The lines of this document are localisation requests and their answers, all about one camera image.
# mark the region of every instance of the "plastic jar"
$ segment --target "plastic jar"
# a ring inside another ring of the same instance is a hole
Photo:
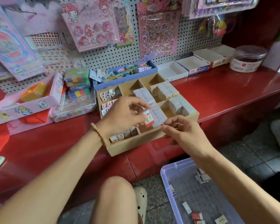
[[[260,46],[239,46],[235,49],[230,68],[238,72],[254,72],[260,66],[267,52],[265,48]]]

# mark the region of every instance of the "leg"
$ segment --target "leg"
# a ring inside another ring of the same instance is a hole
[[[90,223],[138,223],[136,194],[127,180],[113,176],[104,182],[96,199]]]

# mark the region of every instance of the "white cardboard box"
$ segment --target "white cardboard box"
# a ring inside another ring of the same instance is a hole
[[[194,56],[202,59],[210,65],[210,69],[225,64],[226,57],[215,53],[209,49],[200,49],[193,51]]]
[[[189,76],[202,71],[207,71],[210,68],[210,65],[207,62],[197,58],[196,56],[189,56],[176,60],[176,62],[189,71]]]
[[[228,64],[232,61],[232,58],[233,58],[233,55],[235,52],[235,48],[231,48],[227,45],[219,45],[219,46],[215,46],[213,48],[208,48],[208,49],[226,57],[225,64]]]
[[[158,65],[159,74],[168,82],[188,77],[189,71],[175,61]]]

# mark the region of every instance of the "blue tray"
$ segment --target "blue tray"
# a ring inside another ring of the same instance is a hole
[[[182,205],[186,201],[192,212],[202,213],[207,224],[216,224],[215,219],[221,215],[225,215],[227,224],[244,224],[213,181],[200,184],[195,179],[196,171],[197,166],[191,158],[165,165],[161,169],[161,177],[177,223],[194,224],[191,214],[188,215]],[[174,188],[175,196],[169,185]]]

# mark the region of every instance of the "gray floor tile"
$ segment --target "gray floor tile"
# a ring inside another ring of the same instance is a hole
[[[176,219],[170,203],[166,203],[146,212],[145,224],[175,224]]]
[[[154,175],[140,180],[133,184],[133,187],[135,186],[142,186],[146,189],[147,210],[156,208],[169,201],[160,175]]]
[[[242,141],[257,154],[262,161],[268,161],[280,156],[280,148],[269,127],[270,121],[265,121]]]
[[[57,224],[88,224],[95,200],[86,202],[62,214]]]
[[[280,171],[280,156],[265,162],[275,173]]]
[[[241,170],[262,163],[261,159],[241,141],[233,142],[221,147],[219,152]]]
[[[265,163],[247,169],[245,173],[257,184],[274,175],[274,172]]]

